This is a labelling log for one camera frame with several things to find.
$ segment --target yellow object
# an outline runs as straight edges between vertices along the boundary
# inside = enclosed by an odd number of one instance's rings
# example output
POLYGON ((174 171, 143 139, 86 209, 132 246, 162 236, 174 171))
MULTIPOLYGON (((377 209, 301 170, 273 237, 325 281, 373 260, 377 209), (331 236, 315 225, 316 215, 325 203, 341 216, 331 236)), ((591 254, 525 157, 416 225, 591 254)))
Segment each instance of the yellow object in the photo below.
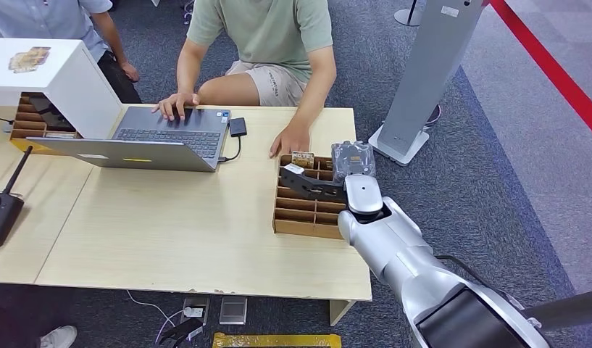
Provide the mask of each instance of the yellow object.
POLYGON ((241 335, 214 334, 212 348, 231 347, 330 347, 341 348, 339 335, 241 335))
POLYGON ((20 138, 11 138, 10 142, 12 142, 12 144, 14 144, 14 146, 16 146, 20 151, 26 151, 27 148, 29 146, 33 146, 33 151, 31 151, 32 154, 53 154, 56 156, 62 156, 63 154, 61 152, 58 151, 54 151, 53 149, 44 146, 44 145, 40 145, 38 143, 34 143, 31 140, 27 140, 27 139, 20 139, 20 138))
POLYGON ((128 161, 128 162, 153 162, 150 159, 141 159, 141 158, 123 158, 123 161, 128 161))

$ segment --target man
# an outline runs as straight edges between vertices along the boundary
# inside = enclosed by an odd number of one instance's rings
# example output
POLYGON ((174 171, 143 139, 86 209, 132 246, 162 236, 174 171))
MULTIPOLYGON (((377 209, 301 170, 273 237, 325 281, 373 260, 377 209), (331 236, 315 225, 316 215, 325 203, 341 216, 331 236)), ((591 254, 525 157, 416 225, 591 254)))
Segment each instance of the man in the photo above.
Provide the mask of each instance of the man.
POLYGON ((0 32, 5 38, 82 40, 121 102, 141 103, 132 84, 139 79, 138 71, 123 52, 107 12, 110 7, 110 0, 0 0, 0 32), (95 31, 89 14, 109 47, 95 31))
POLYGON ((270 148, 270 156, 308 151, 309 128, 336 77, 326 0, 196 0, 178 57, 178 90, 155 106, 184 118, 183 105, 298 106, 270 148), (240 60, 225 76, 195 92, 201 61, 225 30, 240 60))

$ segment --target green t-shirt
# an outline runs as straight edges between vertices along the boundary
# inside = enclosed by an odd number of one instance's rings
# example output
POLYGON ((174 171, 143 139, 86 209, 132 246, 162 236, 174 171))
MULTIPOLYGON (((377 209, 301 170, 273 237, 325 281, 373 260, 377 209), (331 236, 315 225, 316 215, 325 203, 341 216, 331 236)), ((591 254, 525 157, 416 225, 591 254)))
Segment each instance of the green t-shirt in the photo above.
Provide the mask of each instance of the green t-shirt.
POLYGON ((241 61, 282 65, 303 82, 307 52, 333 44, 327 0, 196 0, 187 38, 210 46, 224 29, 241 61))

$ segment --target wooden table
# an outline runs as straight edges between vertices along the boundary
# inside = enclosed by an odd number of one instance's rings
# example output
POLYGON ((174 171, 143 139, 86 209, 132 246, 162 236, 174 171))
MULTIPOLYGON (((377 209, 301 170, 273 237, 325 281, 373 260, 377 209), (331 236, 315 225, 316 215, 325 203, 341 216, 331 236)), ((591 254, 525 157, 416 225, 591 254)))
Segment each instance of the wooden table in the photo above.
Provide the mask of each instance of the wooden table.
MULTIPOLYGON (((216 173, 93 167, 62 228, 42 228, 58 238, 33 283, 329 299, 332 325, 355 301, 370 301, 368 267, 347 243, 273 233, 278 162, 268 151, 294 109, 229 109, 249 134, 241 156, 216 173)), ((352 110, 325 109, 311 150, 329 156, 332 143, 354 138, 352 110)), ((223 155, 236 149, 228 138, 223 155)))
MULTIPOLYGON (((16 108, 0 108, 11 120, 16 108)), ((22 158, 0 121, 0 191, 22 158)), ((35 283, 92 165, 70 157, 32 155, 12 189, 25 206, 14 230, 0 248, 0 283, 35 283)))

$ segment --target stand base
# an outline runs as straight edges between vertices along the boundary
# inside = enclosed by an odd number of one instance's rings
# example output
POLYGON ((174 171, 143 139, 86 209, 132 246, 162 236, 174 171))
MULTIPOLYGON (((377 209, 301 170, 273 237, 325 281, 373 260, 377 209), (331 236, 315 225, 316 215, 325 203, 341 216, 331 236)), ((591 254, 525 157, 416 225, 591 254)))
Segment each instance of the stand base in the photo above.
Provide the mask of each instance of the stand base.
POLYGON ((377 131, 375 132, 375 134, 373 134, 370 137, 370 139, 368 139, 368 143, 372 145, 372 147, 374 147, 378 153, 382 154, 383 156, 389 158, 390 160, 396 162, 398 165, 401 165, 403 167, 408 165, 411 162, 411 160, 413 160, 413 157, 415 157, 417 152, 422 148, 422 146, 424 146, 424 144, 426 144, 426 141, 428 141, 428 139, 430 138, 430 135, 428 135, 428 133, 421 131, 419 134, 417 134, 415 140, 413 140, 413 144, 411 144, 409 151, 407 151, 406 154, 401 154, 400 152, 392 149, 391 147, 379 143, 379 134, 381 134, 382 129, 383 126, 380 126, 379 129, 377 129, 377 131))
POLYGON ((409 21, 410 9, 400 9, 393 14, 393 18, 400 24, 406 25, 407 27, 418 27, 422 22, 423 12, 414 10, 411 20, 409 21))

